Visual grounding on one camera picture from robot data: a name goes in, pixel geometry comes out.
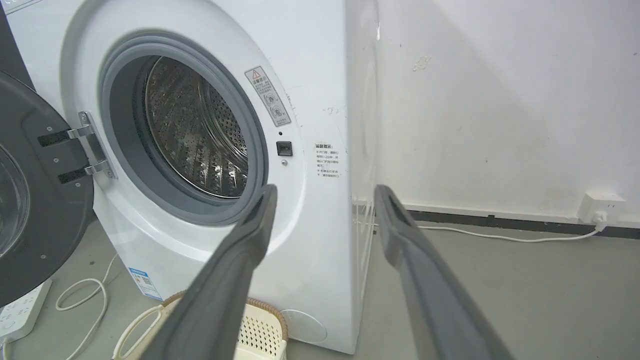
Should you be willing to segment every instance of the white washing machine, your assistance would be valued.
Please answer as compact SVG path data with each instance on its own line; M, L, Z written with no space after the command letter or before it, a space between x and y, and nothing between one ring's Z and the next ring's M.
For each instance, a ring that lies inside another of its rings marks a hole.
M58 181L94 173L93 210L144 295L186 289L273 183L250 296L279 308L292 338L355 351L376 172L375 1L3 5L35 92L86 139L91 166Z

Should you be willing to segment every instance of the white cable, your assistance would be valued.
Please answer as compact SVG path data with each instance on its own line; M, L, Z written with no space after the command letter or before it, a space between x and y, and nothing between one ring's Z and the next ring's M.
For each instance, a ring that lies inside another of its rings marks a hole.
M104 278L102 279L102 281L98 280L98 279L84 279L84 280L80 280L77 283L69 286L62 294L60 294L60 296L58 297L58 299L56 300L56 310L58 311L67 311L67 310L71 310L76 306L79 306L81 304L84 304L87 300L89 300L90 298L92 298L95 294L98 293L98 291L102 290L102 294L103 294L103 299L104 302L102 304L102 311L100 312L100 315L98 316L98 319L96 319L95 323L93 323L93 326L91 326L91 329L89 329L89 332L86 333L86 336L84 337L84 339L82 340L82 342L80 343L80 345L78 345L78 347L76 348L76 351L73 352L73 354L71 354L67 360L71 360L73 359L78 352L80 352L80 349L82 349L82 347L84 346L84 343L86 342L86 340L91 336L91 334L93 334L93 332L95 331L96 327L98 326L98 323L100 323L100 320L102 320L102 317L104 316L104 313L107 311L107 289L105 289L104 287L104 282L107 280L107 276L109 276L109 271L111 270L111 265L113 265L113 261L118 257L118 254L116 254L115 256L113 256L113 259L111 259L111 262L109 263L109 266L107 267L107 272L104 274ZM82 284L83 282L89 282L89 281L93 281L96 282L98 284L98 288L96 288L89 296L85 297L84 299L80 300L79 302L76 302L73 305L67 306L67 307L61 307L60 306L60 302L62 300L64 300L65 295L73 288L75 288L77 285Z
M594 231L591 231L588 234L579 235L579 236L570 236L570 237L564 237L564 238L542 238L542 239L518 239L518 238L511 238L509 236L502 236L502 235L479 234L479 233L473 233L472 231L466 231L462 229L456 229L455 227L446 227L446 226L418 226L418 228L425 229L425 230L455 231L457 233L479 236L481 238L517 241L519 243L541 243L544 241L580 240L580 239L586 239L590 236L593 236L599 233L600 231L603 231L604 228L607 227L607 213L605 211L596 211L593 221L596 223L596 228Z
M6 349L6 346L9 345L9 338L5 338L2 342L2 359L9 360L9 351Z
M501 236L501 235L489 235L489 234L478 234L472 233L471 231L466 231L462 229L456 229L454 227L444 227L444 226L418 226L421 229L425 230L447 230L447 231L456 231L457 233L463 233L473 236L480 236L481 238L489 238L489 239L502 239L509 241L517 241L519 243L541 243L544 241L561 241L561 240L580 240L588 238L589 236L595 235L600 232L600 230L591 231L588 234L580 235L580 236L571 236L568 238L542 238L542 239L518 239L518 238L510 238L509 236Z

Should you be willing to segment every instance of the basket handle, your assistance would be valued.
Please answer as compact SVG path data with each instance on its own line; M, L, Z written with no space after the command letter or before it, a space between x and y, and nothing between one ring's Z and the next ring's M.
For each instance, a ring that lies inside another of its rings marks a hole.
M135 318L129 324L129 326L127 326L127 328L122 333L122 335L120 335L120 339L118 339L118 342L116 343L116 347L115 347L115 349L113 349L113 357L111 359L112 360L123 360L123 359L126 359L127 357L129 357L129 355L131 355L131 352L140 344L140 342L142 340L144 340L144 338L147 336L149 331L151 331L151 329L154 326L156 326L158 321L160 321L160 318L162 317L162 310L163 309L164 309L164 306L158 305L158 306L151 307L150 309L147 309L144 313L138 315L138 317ZM120 353L122 352L122 347L124 346L124 343L127 341L127 339L129 339L129 335L131 335L133 330L135 330L135 328L137 328L138 325L144 319L146 319L147 317L149 317L149 315L151 315L153 313L157 313L156 319L151 323L151 325L149 325L147 330L145 330L145 332L138 338L138 340L136 340L136 342L131 346L131 348L124 355L121 355Z

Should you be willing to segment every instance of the concrete floor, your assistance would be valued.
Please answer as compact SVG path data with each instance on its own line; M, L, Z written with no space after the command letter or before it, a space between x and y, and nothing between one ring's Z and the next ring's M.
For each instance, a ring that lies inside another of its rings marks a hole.
M538 238L545 233L455 225L486 234ZM430 231L429 238L486 313L516 359L640 358L640 241L590 238L511 243ZM290 360L416 359L399 276L374 240L362 328L355 356L291 341ZM54 274L33 332L10 345L12 359L65 359L95 321L102 297L67 312L55 301L67 286L101 279L115 251L99 223ZM121 262L107 281L109 307L78 359L108 359L128 323L157 302L141 296ZM65 304L83 298L93 285Z

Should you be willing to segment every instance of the washing machine door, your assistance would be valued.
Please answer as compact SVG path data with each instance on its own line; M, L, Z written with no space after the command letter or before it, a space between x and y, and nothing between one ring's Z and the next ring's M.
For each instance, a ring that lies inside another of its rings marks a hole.
M64 264L93 217L86 130L0 71L0 307Z

